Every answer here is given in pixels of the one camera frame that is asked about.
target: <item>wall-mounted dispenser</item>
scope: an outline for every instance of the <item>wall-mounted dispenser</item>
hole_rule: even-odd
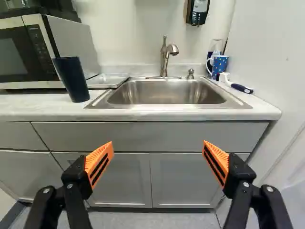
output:
[[[210,0],[188,0],[186,23],[193,26],[205,24],[209,6]]]

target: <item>white countertop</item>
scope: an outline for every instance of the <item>white countertop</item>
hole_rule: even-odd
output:
[[[68,93],[7,94],[0,91],[0,121],[263,121],[281,111],[257,98],[218,83],[252,109],[84,109],[106,90],[90,90],[91,99],[73,103]]]

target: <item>gray cabinet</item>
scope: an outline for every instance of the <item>gray cabinet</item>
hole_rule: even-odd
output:
[[[84,154],[52,153],[63,169]],[[100,207],[151,208],[149,154],[115,153],[88,203]]]
[[[0,122],[0,148],[48,150],[29,122]]]
[[[150,163],[154,208],[214,208],[219,202],[220,186],[201,153],[150,153]]]
[[[201,152],[203,140],[226,152],[252,152],[268,126],[268,122],[32,124],[51,151],[70,152],[92,151],[109,141],[117,152]]]
[[[62,186],[62,169],[50,152],[0,150],[0,158],[0,187],[21,201],[33,201],[45,186]]]

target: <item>sink basin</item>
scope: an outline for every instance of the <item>sink basin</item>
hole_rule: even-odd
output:
[[[221,104],[226,100],[202,81],[129,81],[110,104]]]
[[[251,108],[230,93],[198,78],[132,78],[91,102],[85,109],[197,109]]]

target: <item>blue mug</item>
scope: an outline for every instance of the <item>blue mug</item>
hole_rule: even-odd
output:
[[[218,73],[225,72],[225,69],[228,65],[228,59],[229,59],[229,56],[224,56],[224,55],[214,56],[212,71],[210,71],[208,68],[208,62],[212,59],[210,58],[206,61],[206,69],[209,72],[209,74],[211,75],[212,79],[216,80]]]

